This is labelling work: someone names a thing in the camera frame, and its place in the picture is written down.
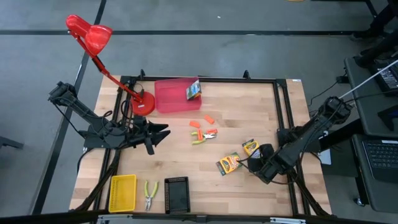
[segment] wooden table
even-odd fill
[[[154,82],[141,82],[146,91],[154,92]],[[271,143],[277,149],[276,129],[278,119],[274,92],[271,84],[264,83],[208,83],[202,82],[202,106],[198,111],[160,114],[156,110],[147,116],[153,123],[169,124],[171,134],[150,156],[144,146],[124,149],[118,168],[118,175],[137,175],[137,201],[135,212],[144,212],[144,183],[149,181],[149,191],[159,181],[159,190],[152,200],[151,213],[164,213],[164,179],[188,176],[191,198],[191,212],[217,215],[292,215],[287,185],[264,184],[248,170],[238,170],[221,176],[216,162],[222,157],[237,152],[241,158],[247,155],[242,143],[254,138],[260,144]],[[287,80],[290,104],[295,125],[309,120],[307,104],[300,80]],[[96,114],[103,114],[114,108],[117,86],[107,78],[103,79],[95,108]],[[283,93],[280,90],[281,102]],[[285,108],[284,121],[287,124]],[[204,115],[216,120],[208,124]],[[190,132],[190,120],[199,121],[202,129],[217,128],[218,135],[199,145],[191,145],[194,137]],[[104,149],[94,149],[81,162],[80,171],[70,208],[76,208],[88,196],[98,182]],[[303,158],[305,182],[315,199],[324,210],[331,212],[322,170],[317,158],[306,154]],[[285,176],[274,180],[286,182]],[[295,186],[299,211],[302,201]],[[108,184],[103,190],[100,208],[104,208]]]

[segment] green-handled pliers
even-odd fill
[[[154,188],[154,190],[152,191],[151,195],[148,196],[148,180],[145,181],[145,189],[144,189],[144,191],[145,191],[145,198],[146,198],[146,202],[145,202],[145,211],[147,211],[147,212],[148,212],[149,209],[150,209],[150,205],[151,205],[151,203],[152,203],[152,198],[154,198],[155,195],[156,195],[158,186],[159,186],[159,181],[157,181],[157,182],[155,183],[155,188]]]

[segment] yellow basket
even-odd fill
[[[136,208],[137,177],[116,175],[111,180],[109,212],[130,212]]]

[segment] gray carpet floor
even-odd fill
[[[100,0],[3,0],[0,29],[66,29],[69,14],[92,23],[99,5]],[[380,11],[386,1],[374,5]],[[371,21],[363,2],[108,0],[101,23],[115,30],[363,30]],[[241,77],[249,70],[252,77],[299,78],[309,100],[344,74],[344,58],[365,47],[347,36],[115,35],[100,57],[117,75],[138,75],[143,68],[148,76]],[[25,144],[23,150],[0,151],[0,217],[8,217],[32,210],[61,119],[47,101],[48,92],[60,80],[74,82],[83,51],[67,35],[0,35],[0,49],[0,136]],[[90,108],[95,107],[102,78],[89,61],[79,99]],[[348,85],[337,85],[315,99],[310,109],[328,95],[348,90]],[[72,122],[78,129],[87,127],[79,117],[73,116]],[[69,128],[45,213],[68,210],[82,145]],[[335,215],[386,223],[398,220],[396,214],[355,205],[354,179],[326,175],[325,182]]]

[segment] orange eraser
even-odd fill
[[[190,121],[189,125],[195,128],[200,128],[200,124],[196,121]]]
[[[217,129],[215,128],[215,129],[207,129],[206,130],[206,134],[217,134]]]
[[[203,132],[201,131],[201,129],[198,129],[197,133],[198,133],[198,140],[199,141],[203,140]]]
[[[211,117],[208,116],[208,115],[205,115],[205,120],[207,120],[207,122],[209,122],[210,124],[214,124],[214,119],[211,118]]]

